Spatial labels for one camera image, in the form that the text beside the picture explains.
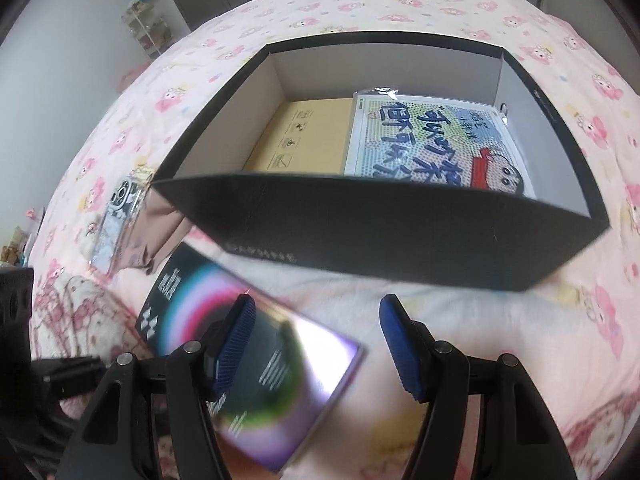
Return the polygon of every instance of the cartoon character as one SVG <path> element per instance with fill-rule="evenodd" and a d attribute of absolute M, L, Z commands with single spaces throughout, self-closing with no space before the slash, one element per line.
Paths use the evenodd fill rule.
<path fill-rule="evenodd" d="M 542 16 L 537 16 L 535 14 L 532 14 L 531 18 L 534 22 L 539 23 L 540 25 L 547 25 L 549 23 L 549 20 L 546 20 Z"/>
<path fill-rule="evenodd" d="M 246 38 L 247 36 L 250 36 L 252 34 L 255 34 L 256 32 L 263 30 L 264 27 L 252 27 L 252 28 L 248 28 L 246 31 L 244 31 L 242 34 L 240 34 L 240 36 L 238 36 L 238 38 Z"/>
<path fill-rule="evenodd" d="M 580 50 L 586 48 L 587 44 L 582 38 L 576 38 L 575 36 L 567 36 L 564 38 L 563 43 L 571 50 Z"/>
<path fill-rule="evenodd" d="M 59 261 L 53 258 L 53 260 L 49 262 L 49 269 L 47 269 L 46 282 L 52 285 L 53 282 L 55 282 L 64 272 L 65 272 L 65 267 L 63 267 Z"/>
<path fill-rule="evenodd" d="M 524 193 L 524 182 L 517 168 L 505 156 L 492 153 L 489 148 L 480 149 L 480 156 L 473 158 L 471 187 L 518 196 Z"/>
<path fill-rule="evenodd" d="M 243 50 L 244 50 L 244 45 L 238 45 L 235 47 L 235 49 L 230 50 L 229 52 L 225 52 L 224 54 L 220 54 L 216 59 L 219 59 L 219 60 L 233 59 L 238 54 L 240 54 Z"/>
<path fill-rule="evenodd" d="M 245 14 L 245 13 L 249 12 L 250 10 L 254 10 L 254 9 L 257 9 L 257 8 L 258 8 L 257 5 L 247 5 L 246 7 L 243 6 L 242 9 L 239 9 L 239 10 L 240 10 L 240 12 Z"/>
<path fill-rule="evenodd" d="M 325 27 L 320 32 L 322 34 L 333 34 L 334 32 L 353 32 L 354 30 L 358 30 L 358 27 L 341 27 L 340 25 L 336 25 L 334 27 Z"/>
<path fill-rule="evenodd" d="M 443 7 L 440 9 L 445 14 L 450 14 L 451 16 L 462 16 L 466 14 L 464 10 L 454 9 L 453 7 Z"/>
<path fill-rule="evenodd" d="M 579 300 L 587 317 L 596 324 L 598 333 L 604 341 L 609 343 L 613 355 L 619 361 L 625 341 L 622 328 L 616 321 L 616 307 L 609 293 L 599 285 L 596 285 L 594 294 L 590 294 L 586 288 L 581 287 Z"/>
<path fill-rule="evenodd" d="M 104 194 L 104 179 L 100 176 L 86 196 L 80 199 L 80 211 L 97 211 L 100 209 L 101 198 Z"/>
<path fill-rule="evenodd" d="M 398 0 L 398 1 L 403 5 L 416 7 L 417 9 L 419 9 L 423 5 L 420 0 Z"/>
<path fill-rule="evenodd" d="M 275 11 L 276 11 L 275 9 L 267 9 L 267 10 L 261 12 L 260 14 L 256 14 L 255 17 L 256 18 L 266 18 L 270 14 L 273 14 Z"/>
<path fill-rule="evenodd" d="M 116 140 L 113 141 L 113 144 L 109 148 L 110 155 L 111 153 L 115 153 L 118 150 L 122 149 L 125 142 L 127 142 L 127 137 L 129 137 L 130 131 L 131 131 L 131 128 L 127 128 L 126 130 L 120 133 L 120 135 L 116 138 Z"/>
<path fill-rule="evenodd" d="M 216 44 L 218 44 L 218 40 L 216 38 L 209 38 L 208 40 L 201 41 L 198 46 L 208 47 Z"/>
<path fill-rule="evenodd" d="M 575 121 L 582 128 L 596 146 L 605 150 L 607 148 L 607 131 L 599 117 L 594 117 L 591 122 L 587 121 L 584 115 L 576 114 Z"/>
<path fill-rule="evenodd" d="M 317 25 L 318 23 L 320 23 L 320 21 L 316 20 L 315 18 L 305 18 L 304 20 L 300 20 L 299 22 L 291 23 L 289 27 L 309 27 L 311 25 Z"/>
<path fill-rule="evenodd" d="M 624 93 L 622 89 L 613 86 L 613 83 L 608 79 L 604 79 L 598 74 L 594 74 L 591 78 L 593 79 L 593 85 L 596 87 L 596 90 L 604 95 L 604 97 L 608 97 L 613 101 L 617 101 L 622 97 Z"/>
<path fill-rule="evenodd" d="M 55 238 L 56 238 L 56 228 L 53 227 L 51 231 L 49 231 L 49 234 L 47 235 L 47 239 L 44 242 L 44 249 L 42 250 L 42 254 L 47 253 L 47 251 L 51 247 L 51 244 L 53 243 L 53 240 L 55 240 Z"/>
<path fill-rule="evenodd" d="M 318 7 L 320 7 L 320 2 L 316 2 L 316 3 L 311 4 L 311 5 L 305 5 L 305 6 L 302 6 L 302 7 L 298 7 L 298 10 L 303 10 L 305 12 L 309 12 L 310 10 L 317 9 Z"/>
<path fill-rule="evenodd" d="M 184 90 L 182 88 L 169 88 L 156 103 L 156 110 L 159 112 L 165 112 L 169 108 L 180 104 L 182 98 L 184 97 Z"/>
<path fill-rule="evenodd" d="M 463 28 L 462 32 L 475 40 L 488 41 L 491 39 L 491 35 L 486 30 L 466 30 L 466 28 Z"/>
<path fill-rule="evenodd" d="M 626 186 L 626 204 L 631 218 L 631 228 L 640 235 L 640 184 Z"/>
<path fill-rule="evenodd" d="M 413 23 L 414 20 L 408 18 L 407 16 L 403 16 L 402 14 L 388 14 L 386 16 L 381 16 L 378 18 L 380 22 L 404 22 L 404 23 Z"/>
<path fill-rule="evenodd" d="M 94 166 L 95 166 L 95 159 L 93 157 L 90 157 L 87 160 L 85 160 L 84 164 L 82 165 L 82 168 L 80 168 L 80 171 L 78 172 L 78 176 L 76 176 L 76 180 L 80 180 L 82 177 L 84 177 L 86 175 L 86 172 L 89 171 Z"/>
<path fill-rule="evenodd" d="M 338 6 L 338 10 L 341 10 L 342 12 L 349 12 L 350 10 L 355 10 L 359 7 L 363 7 L 364 4 L 361 4 L 359 2 L 354 3 L 354 4 L 342 4 L 340 6 Z"/>
<path fill-rule="evenodd" d="M 220 25 L 218 28 L 214 28 L 212 32 L 224 32 L 230 28 L 233 28 L 233 25 Z"/>
<path fill-rule="evenodd" d="M 542 63 L 543 65 L 548 65 L 549 61 L 554 58 L 551 55 L 551 51 L 544 46 L 521 46 L 520 49 L 531 59 L 537 61 L 538 63 Z"/>
<path fill-rule="evenodd" d="M 498 8 L 498 4 L 493 0 L 490 2 L 480 2 L 478 4 L 478 9 L 488 10 L 489 12 L 494 12 L 495 9 Z"/>
<path fill-rule="evenodd" d="M 618 395 L 570 428 L 562 437 L 578 478 L 594 480 L 609 466 L 640 400 L 640 392 Z"/>
<path fill-rule="evenodd" d="M 521 18 L 520 16 L 505 16 L 502 22 L 507 27 L 518 28 L 523 23 L 527 23 L 527 20 Z"/>

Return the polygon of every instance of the open box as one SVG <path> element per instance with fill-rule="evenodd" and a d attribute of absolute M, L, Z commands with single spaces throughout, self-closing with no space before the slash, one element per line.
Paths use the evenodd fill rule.
<path fill-rule="evenodd" d="M 373 86 L 495 105 L 536 199 L 338 174 L 242 171 L 286 101 Z M 542 90 L 504 49 L 416 32 L 265 46 L 202 109 L 153 186 L 225 251 L 394 280 L 524 290 L 609 226 L 591 171 Z"/>

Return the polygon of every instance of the bed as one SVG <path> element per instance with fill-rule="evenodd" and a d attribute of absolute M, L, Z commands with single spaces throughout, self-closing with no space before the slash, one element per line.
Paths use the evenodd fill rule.
<path fill-rule="evenodd" d="M 401 477 L 424 407 L 402 390 L 378 326 L 378 302 L 391 292 L 436 338 L 466 354 L 516 354 L 549 406 L 578 478 L 597 478 L 640 412 L 640 99 L 567 23 L 524 0 L 256 0 L 172 46 L 107 111 L 50 201 L 31 257 L 34 358 L 93 354 L 109 363 L 125 350 L 148 355 L 134 324 L 156 274 L 124 269 L 108 280 L 88 265 L 111 189 L 136 168 L 157 168 L 202 107 L 265 43 L 350 30 L 447 34 L 511 52 L 574 134 L 611 229 L 522 294 L 248 260 L 222 253 L 192 229 L 186 241 L 198 250 L 369 349 L 353 384 L 284 478 Z M 66 408 L 81 407 L 78 400 Z M 473 441 L 465 441 L 457 480 L 470 474 L 472 449 Z M 175 476 L 167 442 L 161 460 Z M 242 461 L 235 467 L 243 478 L 254 477 Z"/>

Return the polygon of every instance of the white wall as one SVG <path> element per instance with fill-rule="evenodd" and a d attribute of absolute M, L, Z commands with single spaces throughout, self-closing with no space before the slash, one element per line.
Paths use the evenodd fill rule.
<path fill-rule="evenodd" d="M 27 209 L 47 205 L 120 78 L 147 61 L 120 19 L 130 1 L 31 0 L 0 45 L 0 246 Z M 158 1 L 188 33 L 173 1 Z"/>

